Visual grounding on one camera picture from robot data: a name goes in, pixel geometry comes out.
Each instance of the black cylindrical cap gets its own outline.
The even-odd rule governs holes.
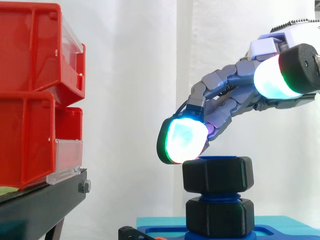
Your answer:
[[[292,91],[308,94],[320,90],[320,74],[316,55],[318,55],[316,49],[305,43],[280,53],[280,71]]]
[[[189,193],[243,193],[254,185],[252,161],[246,156],[185,161],[182,173]]]

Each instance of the black clamp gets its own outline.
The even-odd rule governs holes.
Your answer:
[[[118,240],[141,240],[141,237],[144,240],[155,240],[132,226],[123,226],[118,231]]]

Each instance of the black metal shelf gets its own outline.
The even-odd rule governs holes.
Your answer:
[[[63,219],[80,204],[87,170],[56,185],[43,184],[0,197],[0,240],[60,238]]]

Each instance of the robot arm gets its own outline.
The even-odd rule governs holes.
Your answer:
[[[227,65],[222,70],[207,74],[192,87],[191,94],[185,102],[185,110],[180,112],[184,107],[182,105],[169,119],[172,121],[172,119],[187,118],[205,125],[207,135],[202,142],[202,151],[200,150],[198,155],[208,148],[209,141],[216,139],[228,127],[232,117],[251,110],[293,108],[315,99],[315,93],[320,90],[318,27],[320,27],[319,22],[306,19],[300,22],[291,21],[287,25],[273,28],[271,33],[251,42],[246,56],[236,64]],[[271,75],[274,69],[264,69],[265,66],[275,62],[282,80]],[[262,85],[256,80],[258,75],[264,78]],[[174,131],[173,125],[168,123],[168,129],[164,129],[162,125],[159,134],[158,155],[167,164],[190,160],[185,152],[197,145],[199,140],[192,142],[188,139],[197,135],[197,131],[203,132],[201,126],[193,128],[184,123],[177,124],[178,121],[173,125],[178,131]],[[164,140],[166,145],[174,143],[174,147],[171,149],[168,147],[169,150],[161,154],[159,143]]]

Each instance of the blue base plate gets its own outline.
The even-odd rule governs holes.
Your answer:
[[[255,217],[254,232],[243,240],[320,240],[320,231],[286,216]],[[185,217],[142,217],[137,219],[137,229],[149,236],[167,240],[213,240],[186,228]],[[235,240],[224,238],[214,240]]]

